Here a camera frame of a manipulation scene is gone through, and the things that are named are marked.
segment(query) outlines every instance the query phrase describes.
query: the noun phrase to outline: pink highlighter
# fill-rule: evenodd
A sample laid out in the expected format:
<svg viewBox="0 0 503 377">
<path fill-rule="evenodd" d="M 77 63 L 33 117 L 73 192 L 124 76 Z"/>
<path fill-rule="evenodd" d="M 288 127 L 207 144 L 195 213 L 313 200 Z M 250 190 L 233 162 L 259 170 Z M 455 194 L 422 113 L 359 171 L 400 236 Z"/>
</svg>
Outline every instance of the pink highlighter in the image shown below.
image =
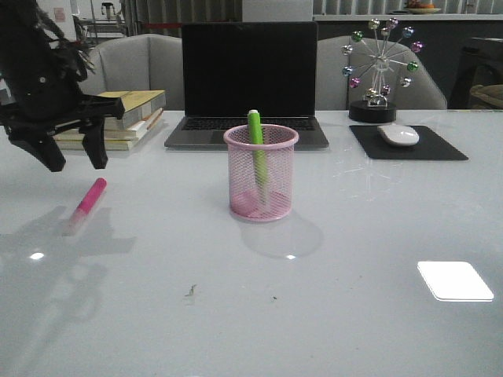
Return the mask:
<svg viewBox="0 0 503 377">
<path fill-rule="evenodd" d="M 70 220 L 68 220 L 67 226 L 63 231 L 63 236 L 72 236 L 76 233 L 82 221 L 89 214 L 94 204 L 103 193 L 103 190 L 105 190 L 106 185 L 107 181 L 104 178 L 98 178 L 93 183 L 87 194 L 73 212 Z"/>
</svg>

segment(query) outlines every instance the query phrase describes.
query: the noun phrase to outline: computer mouse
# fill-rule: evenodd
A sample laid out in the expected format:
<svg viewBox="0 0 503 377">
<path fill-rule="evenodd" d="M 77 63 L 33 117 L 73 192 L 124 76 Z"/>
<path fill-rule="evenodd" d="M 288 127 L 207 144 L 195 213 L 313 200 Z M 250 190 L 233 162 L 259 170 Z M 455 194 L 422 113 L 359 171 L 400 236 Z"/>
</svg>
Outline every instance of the computer mouse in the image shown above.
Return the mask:
<svg viewBox="0 0 503 377">
<path fill-rule="evenodd" d="M 378 126 L 377 129 L 383 139 L 390 145 L 408 147 L 417 144 L 419 141 L 419 135 L 411 126 L 393 123 Z"/>
</svg>

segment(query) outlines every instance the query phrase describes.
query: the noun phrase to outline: gray chair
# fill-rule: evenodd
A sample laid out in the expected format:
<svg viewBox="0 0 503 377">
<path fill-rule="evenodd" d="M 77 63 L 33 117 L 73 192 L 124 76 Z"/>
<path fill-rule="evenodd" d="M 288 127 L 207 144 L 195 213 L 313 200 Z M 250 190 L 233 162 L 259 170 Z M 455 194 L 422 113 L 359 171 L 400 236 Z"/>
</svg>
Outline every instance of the gray chair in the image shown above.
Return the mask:
<svg viewBox="0 0 503 377">
<path fill-rule="evenodd" d="M 183 110 L 182 40 L 135 35 L 97 45 L 90 52 L 96 73 L 80 83 L 85 94 L 115 90 L 166 90 L 169 110 Z"/>
<path fill-rule="evenodd" d="M 375 48 L 376 41 L 364 38 L 368 46 Z M 354 52 L 343 55 L 342 46 L 351 44 Z M 408 72 L 402 65 L 393 64 L 395 73 L 385 74 L 387 83 L 391 86 L 388 100 L 396 104 L 398 109 L 446 109 L 447 101 L 435 81 L 428 74 L 417 55 L 408 47 L 397 44 L 393 47 L 393 54 L 403 51 L 393 57 L 394 60 L 409 63 L 414 60 L 419 64 L 415 72 Z M 343 76 L 345 66 L 361 66 L 369 62 L 369 58 L 362 53 L 368 52 L 364 43 L 352 42 L 347 36 L 322 39 L 318 41 L 318 62 L 316 77 L 316 109 L 317 110 L 345 110 L 352 101 L 362 99 L 365 91 L 372 86 L 372 70 L 362 77 L 358 88 L 349 88 L 348 79 Z M 409 87 L 400 85 L 400 77 L 408 76 L 413 79 Z"/>
</svg>

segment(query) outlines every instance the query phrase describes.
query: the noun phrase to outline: laptop screen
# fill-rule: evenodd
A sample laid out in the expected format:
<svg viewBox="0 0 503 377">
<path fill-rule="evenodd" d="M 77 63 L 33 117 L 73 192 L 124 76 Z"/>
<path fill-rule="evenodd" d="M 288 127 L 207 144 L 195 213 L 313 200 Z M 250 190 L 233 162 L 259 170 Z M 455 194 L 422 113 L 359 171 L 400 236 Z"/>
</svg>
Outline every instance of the laptop screen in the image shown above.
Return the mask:
<svg viewBox="0 0 503 377">
<path fill-rule="evenodd" d="M 317 40 L 315 22 L 183 25 L 185 113 L 313 115 Z"/>
</svg>

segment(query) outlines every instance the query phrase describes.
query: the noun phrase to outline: stack of books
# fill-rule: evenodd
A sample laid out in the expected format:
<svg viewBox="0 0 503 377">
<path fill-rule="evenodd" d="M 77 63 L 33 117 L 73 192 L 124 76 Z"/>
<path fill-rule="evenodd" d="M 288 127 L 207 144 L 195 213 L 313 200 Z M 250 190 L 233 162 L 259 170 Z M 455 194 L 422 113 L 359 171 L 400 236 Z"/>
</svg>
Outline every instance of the stack of books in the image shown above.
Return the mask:
<svg viewBox="0 0 503 377">
<path fill-rule="evenodd" d="M 105 118 L 105 149 L 127 151 L 133 148 L 160 121 L 166 106 L 164 90 L 104 92 L 100 97 L 120 97 L 124 105 L 122 119 Z M 61 149 L 83 149 L 83 135 L 77 129 L 55 135 Z"/>
</svg>

